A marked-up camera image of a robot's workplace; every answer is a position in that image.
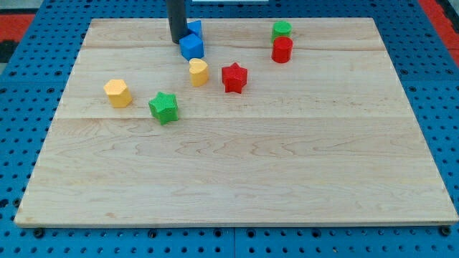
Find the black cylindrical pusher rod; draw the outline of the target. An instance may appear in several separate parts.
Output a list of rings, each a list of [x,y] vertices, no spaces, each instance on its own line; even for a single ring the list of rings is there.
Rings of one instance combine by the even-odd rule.
[[[166,13],[171,40],[173,43],[179,44],[179,40],[189,34],[185,0],[166,0]]]

